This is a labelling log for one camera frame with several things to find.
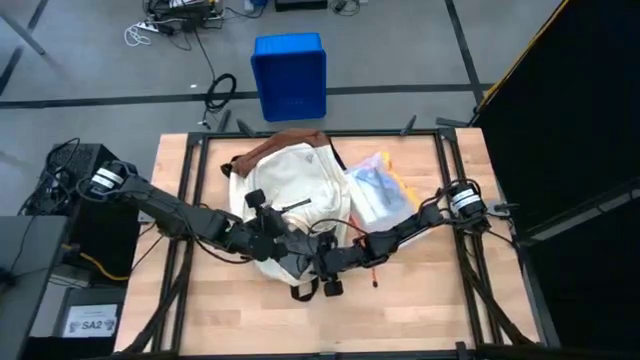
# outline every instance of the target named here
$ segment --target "black panel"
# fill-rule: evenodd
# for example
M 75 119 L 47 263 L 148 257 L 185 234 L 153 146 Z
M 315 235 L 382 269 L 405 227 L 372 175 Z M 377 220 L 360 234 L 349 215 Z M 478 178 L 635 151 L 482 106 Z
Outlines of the black panel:
M 639 18 L 570 1 L 478 116 L 519 233 L 640 175 Z
M 637 351 L 640 199 L 532 247 L 563 347 Z

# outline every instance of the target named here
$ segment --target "electronic equipment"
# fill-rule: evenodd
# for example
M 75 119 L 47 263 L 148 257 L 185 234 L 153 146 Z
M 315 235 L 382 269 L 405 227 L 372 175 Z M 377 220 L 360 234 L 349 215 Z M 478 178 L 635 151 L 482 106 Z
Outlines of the electronic equipment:
M 78 252 L 99 257 L 114 274 L 127 275 L 140 230 L 138 210 L 122 203 L 87 201 L 74 192 L 80 179 L 118 158 L 100 144 L 56 145 L 54 150 L 40 175 L 42 182 L 25 203 L 24 214 L 68 216 L 68 245 L 76 251 L 68 252 L 63 262 L 90 271 L 92 281 L 106 278 Z
M 151 23 L 174 19 L 200 25 L 209 19 L 220 19 L 224 13 L 224 1 L 151 0 L 146 11 Z
M 326 9 L 327 0 L 275 0 L 276 11 Z

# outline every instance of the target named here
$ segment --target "black box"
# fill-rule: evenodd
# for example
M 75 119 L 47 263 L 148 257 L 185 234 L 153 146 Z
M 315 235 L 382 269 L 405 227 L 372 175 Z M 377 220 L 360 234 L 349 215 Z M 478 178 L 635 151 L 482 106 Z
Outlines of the black box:
M 62 166 L 75 145 L 67 145 L 56 151 L 49 161 L 49 172 L 55 172 Z M 69 217 L 69 244 L 77 245 L 79 250 L 98 260 L 107 271 L 115 276 L 127 276 L 140 231 L 138 210 L 124 203 L 96 203 L 74 194 L 78 181 L 92 176 L 105 161 L 118 160 L 101 144 L 80 144 L 69 163 L 65 166 L 64 177 L 59 180 L 72 193 L 71 201 L 58 207 L 51 215 Z M 56 188 L 54 181 L 43 170 L 45 184 L 34 196 L 34 201 L 26 209 L 26 215 L 36 215 L 40 209 L 47 211 L 54 207 L 64 193 L 56 190 L 55 200 L 51 199 L 51 189 Z M 92 282 L 109 281 L 91 262 L 77 254 L 65 256 L 64 263 L 92 272 Z
M 276 11 L 326 9 L 327 0 L 275 0 Z

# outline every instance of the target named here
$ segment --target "power strip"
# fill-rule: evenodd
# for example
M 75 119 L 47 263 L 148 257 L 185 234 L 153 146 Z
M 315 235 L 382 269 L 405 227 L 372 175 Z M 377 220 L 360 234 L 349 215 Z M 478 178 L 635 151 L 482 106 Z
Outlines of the power strip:
M 134 25 L 135 27 L 137 27 L 140 30 L 146 30 L 146 31 L 151 31 L 151 32 L 160 32 L 158 31 L 158 27 L 155 24 L 149 24 L 146 21 L 141 21 L 137 24 Z

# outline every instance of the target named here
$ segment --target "white cable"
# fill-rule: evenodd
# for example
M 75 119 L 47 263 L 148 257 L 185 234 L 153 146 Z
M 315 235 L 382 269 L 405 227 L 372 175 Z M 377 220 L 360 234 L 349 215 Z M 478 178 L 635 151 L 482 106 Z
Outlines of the white cable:
M 129 26 L 124 31 L 124 42 L 127 43 L 127 45 L 132 47 L 138 46 L 140 44 L 151 45 L 151 40 L 144 35 L 140 35 L 138 33 L 139 30 L 140 29 L 138 29 L 137 24 Z
M 186 19 L 178 19 L 178 18 L 172 18 L 172 19 L 167 19 L 167 20 L 162 20 L 162 21 L 152 21 L 152 20 L 147 20 L 145 21 L 145 23 L 147 24 L 167 24 L 170 22 L 176 22 L 176 21 L 187 21 Z

